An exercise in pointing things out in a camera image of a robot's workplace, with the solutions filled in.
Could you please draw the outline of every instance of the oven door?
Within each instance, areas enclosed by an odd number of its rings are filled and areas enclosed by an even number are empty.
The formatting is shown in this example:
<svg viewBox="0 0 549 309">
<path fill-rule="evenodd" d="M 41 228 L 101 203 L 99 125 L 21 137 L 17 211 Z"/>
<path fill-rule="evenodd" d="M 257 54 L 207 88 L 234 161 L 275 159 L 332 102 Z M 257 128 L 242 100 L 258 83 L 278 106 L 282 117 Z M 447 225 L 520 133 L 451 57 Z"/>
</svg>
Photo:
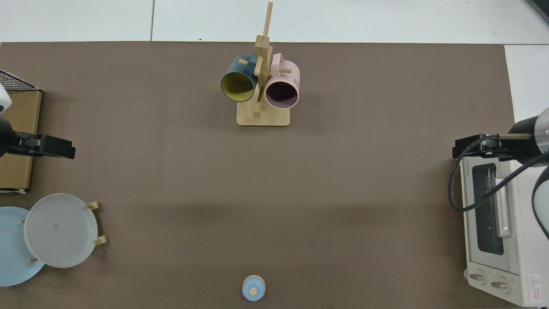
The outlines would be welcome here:
<svg viewBox="0 0 549 309">
<path fill-rule="evenodd" d="M 466 157 L 462 163 L 464 204 L 471 205 L 511 172 L 510 162 Z M 469 260 L 519 275 L 516 233 L 513 233 L 513 181 L 478 208 L 466 213 Z"/>
</svg>

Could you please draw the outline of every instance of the oven handle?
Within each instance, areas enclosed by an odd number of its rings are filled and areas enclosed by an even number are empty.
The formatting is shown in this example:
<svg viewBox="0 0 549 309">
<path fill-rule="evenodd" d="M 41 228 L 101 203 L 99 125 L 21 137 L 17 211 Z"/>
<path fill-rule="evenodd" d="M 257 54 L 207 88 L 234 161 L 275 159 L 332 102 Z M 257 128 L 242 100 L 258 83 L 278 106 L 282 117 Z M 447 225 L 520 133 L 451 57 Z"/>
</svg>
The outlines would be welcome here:
<svg viewBox="0 0 549 309">
<path fill-rule="evenodd" d="M 496 185 L 503 179 L 496 178 Z M 496 230 L 499 237 L 511 237 L 509 206 L 507 204 L 507 186 L 503 186 L 496 195 Z"/>
</svg>

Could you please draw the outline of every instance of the white tile floor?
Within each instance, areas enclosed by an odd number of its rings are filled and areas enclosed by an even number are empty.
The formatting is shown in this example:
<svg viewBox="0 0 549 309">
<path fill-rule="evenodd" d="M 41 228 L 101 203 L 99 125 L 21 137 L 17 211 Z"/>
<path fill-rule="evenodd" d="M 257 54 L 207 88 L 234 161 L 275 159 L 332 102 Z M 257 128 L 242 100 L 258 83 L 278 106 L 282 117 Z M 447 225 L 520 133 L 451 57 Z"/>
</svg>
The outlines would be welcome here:
<svg viewBox="0 0 549 309">
<path fill-rule="evenodd" d="M 273 42 L 504 44 L 516 120 L 549 107 L 549 23 L 525 0 L 273 2 Z M 0 42 L 252 42 L 266 7 L 267 0 L 2 0 Z"/>
</svg>

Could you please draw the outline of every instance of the pink mug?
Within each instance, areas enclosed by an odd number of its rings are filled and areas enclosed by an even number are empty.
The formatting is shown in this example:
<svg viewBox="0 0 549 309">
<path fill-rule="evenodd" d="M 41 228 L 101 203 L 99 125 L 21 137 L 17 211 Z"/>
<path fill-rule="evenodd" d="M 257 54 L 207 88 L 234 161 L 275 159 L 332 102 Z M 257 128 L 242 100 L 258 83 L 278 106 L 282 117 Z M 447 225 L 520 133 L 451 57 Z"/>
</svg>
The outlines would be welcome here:
<svg viewBox="0 0 549 309">
<path fill-rule="evenodd" d="M 265 86 L 265 100 L 276 108 L 290 108 L 299 100 L 299 68 L 274 54 L 271 75 Z"/>
</svg>

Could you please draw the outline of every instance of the oven window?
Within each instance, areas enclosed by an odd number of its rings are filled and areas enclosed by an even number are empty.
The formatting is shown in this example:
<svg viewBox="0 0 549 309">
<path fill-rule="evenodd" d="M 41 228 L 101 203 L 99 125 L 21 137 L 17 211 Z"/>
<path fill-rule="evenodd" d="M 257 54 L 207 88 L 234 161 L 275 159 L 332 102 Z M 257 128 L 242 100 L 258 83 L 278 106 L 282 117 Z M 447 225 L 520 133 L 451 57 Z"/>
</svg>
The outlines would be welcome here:
<svg viewBox="0 0 549 309">
<path fill-rule="evenodd" d="M 473 167 L 473 191 L 475 202 L 492 188 L 496 177 L 493 163 Z M 477 244 L 480 251 L 503 255 L 503 238 L 497 236 L 494 197 L 475 208 L 477 219 Z"/>
</svg>

